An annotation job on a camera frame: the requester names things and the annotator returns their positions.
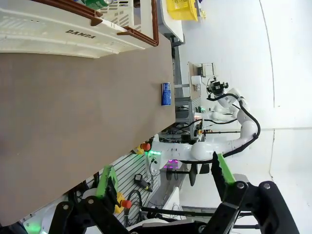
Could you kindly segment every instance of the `brown table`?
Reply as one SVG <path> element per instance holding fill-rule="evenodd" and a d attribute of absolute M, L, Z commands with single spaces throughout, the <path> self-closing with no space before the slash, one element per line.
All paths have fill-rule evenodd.
<path fill-rule="evenodd" d="M 98 59 L 0 55 L 0 223 L 58 198 L 175 122 L 170 42 Z"/>

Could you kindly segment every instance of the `blue can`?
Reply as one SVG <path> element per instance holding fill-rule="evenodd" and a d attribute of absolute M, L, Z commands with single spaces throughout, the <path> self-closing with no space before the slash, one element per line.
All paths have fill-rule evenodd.
<path fill-rule="evenodd" d="M 161 105 L 162 106 L 171 105 L 171 83 L 161 84 Z"/>

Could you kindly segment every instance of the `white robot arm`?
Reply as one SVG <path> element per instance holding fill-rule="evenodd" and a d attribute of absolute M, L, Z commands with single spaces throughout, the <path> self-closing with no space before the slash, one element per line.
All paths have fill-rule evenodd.
<path fill-rule="evenodd" d="M 240 137 L 235 140 L 214 141 L 214 142 L 197 142 L 194 145 L 181 143 L 163 143 L 159 142 L 157 136 L 152 144 L 152 151 L 158 152 L 151 158 L 157 162 L 152 164 L 152 169 L 159 170 L 170 159 L 184 161 L 206 161 L 213 158 L 213 152 L 222 153 L 224 157 L 236 154 L 244 150 L 248 145 L 254 142 L 260 134 L 260 125 L 258 121 L 249 113 L 249 107 L 244 97 L 236 89 L 231 89 L 228 93 L 224 93 L 227 83 L 220 84 L 214 80 L 207 87 L 207 90 L 214 94 L 215 98 L 208 96 L 208 100 L 218 101 L 223 108 L 233 112 L 232 115 L 223 115 L 217 112 L 203 114 L 205 118 L 217 119 L 222 121 L 238 120 L 241 124 Z M 238 101 L 240 109 L 232 106 Z"/>

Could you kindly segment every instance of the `white wall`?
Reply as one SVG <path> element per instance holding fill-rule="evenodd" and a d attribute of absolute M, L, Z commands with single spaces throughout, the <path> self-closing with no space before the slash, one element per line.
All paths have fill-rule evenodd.
<path fill-rule="evenodd" d="M 182 82 L 188 82 L 188 61 L 213 62 L 218 79 L 241 91 L 262 132 L 248 150 L 227 160 L 230 168 L 233 173 L 246 174 L 254 185 L 271 179 L 271 172 L 300 233 L 311 233 L 312 1 L 261 0 L 261 3 L 274 76 L 259 0 L 204 0 L 202 7 L 207 19 L 183 25 L 186 44 L 179 48 Z M 204 107 L 213 107 L 215 103 L 205 100 L 205 90 L 202 94 Z M 233 123 L 214 125 L 212 129 L 239 127 Z M 184 181 L 180 193 L 182 205 L 216 207 L 220 199 L 212 176 L 198 175 L 196 180 L 193 187 L 188 179 Z M 242 218 L 239 222 L 253 224 L 254 220 Z M 251 232 L 239 230 L 239 233 Z"/>

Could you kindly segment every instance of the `crate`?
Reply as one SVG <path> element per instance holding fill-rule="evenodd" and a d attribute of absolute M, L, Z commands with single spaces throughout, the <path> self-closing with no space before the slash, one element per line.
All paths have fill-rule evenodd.
<path fill-rule="evenodd" d="M 145 2 L 147 13 L 156 15 L 151 10 L 156 0 Z M 136 30 L 141 25 L 124 26 L 102 16 L 71 0 L 1 0 L 0 53 L 99 58 L 158 45 L 156 17 L 146 26 L 152 30 L 147 35 Z"/>
<path fill-rule="evenodd" d="M 194 3 L 195 0 L 167 0 L 168 13 L 174 20 L 198 21 Z"/>
<path fill-rule="evenodd" d="M 103 14 L 102 19 L 108 20 L 120 27 L 129 26 L 149 37 L 153 37 L 150 11 L 151 1 L 144 0 L 140 3 L 140 17 L 134 14 L 133 0 L 115 0 L 111 5 L 103 7 L 98 11 Z"/>

